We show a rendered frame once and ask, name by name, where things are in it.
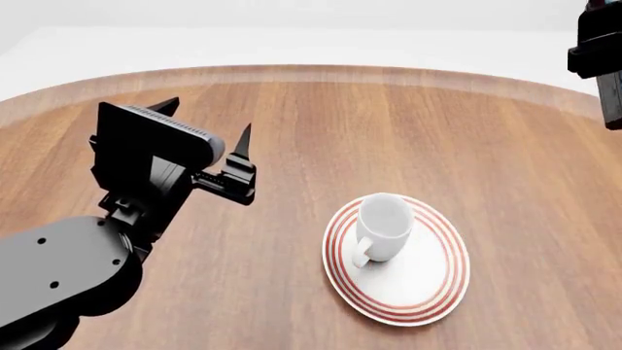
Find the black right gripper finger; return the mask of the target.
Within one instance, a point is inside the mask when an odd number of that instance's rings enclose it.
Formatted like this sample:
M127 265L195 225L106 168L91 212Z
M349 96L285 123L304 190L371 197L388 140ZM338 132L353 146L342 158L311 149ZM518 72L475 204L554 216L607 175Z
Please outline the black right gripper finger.
M568 70L582 79L622 71L622 33L586 40L569 49Z

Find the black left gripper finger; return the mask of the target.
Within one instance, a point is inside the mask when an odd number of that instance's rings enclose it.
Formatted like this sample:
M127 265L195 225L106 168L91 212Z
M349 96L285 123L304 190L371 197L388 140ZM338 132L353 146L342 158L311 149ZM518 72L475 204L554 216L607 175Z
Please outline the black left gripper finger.
M147 107L147 109L161 114L174 114L176 113L179 105L180 99L178 97L174 97Z
M243 130L234 151L227 155L222 174L226 191L244 199L253 199L256 193L257 168L250 161L252 125Z

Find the white ceramic mug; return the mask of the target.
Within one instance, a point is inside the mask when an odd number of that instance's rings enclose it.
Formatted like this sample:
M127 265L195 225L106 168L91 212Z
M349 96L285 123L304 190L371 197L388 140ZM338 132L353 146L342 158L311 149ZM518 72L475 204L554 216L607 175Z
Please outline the white ceramic mug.
M397 194L380 192L365 197L356 220L357 246L352 263L387 262L405 246L414 227L409 203Z

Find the white plate with red rings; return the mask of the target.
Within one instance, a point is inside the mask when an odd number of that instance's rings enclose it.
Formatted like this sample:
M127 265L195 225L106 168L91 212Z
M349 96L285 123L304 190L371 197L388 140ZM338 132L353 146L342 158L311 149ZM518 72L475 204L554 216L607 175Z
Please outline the white plate with red rings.
M436 209L405 197L414 215L413 232L387 262L355 267L357 218L363 199L351 200L329 221L321 253L334 290L365 317L390 326L424 326L450 314L470 279L466 244Z

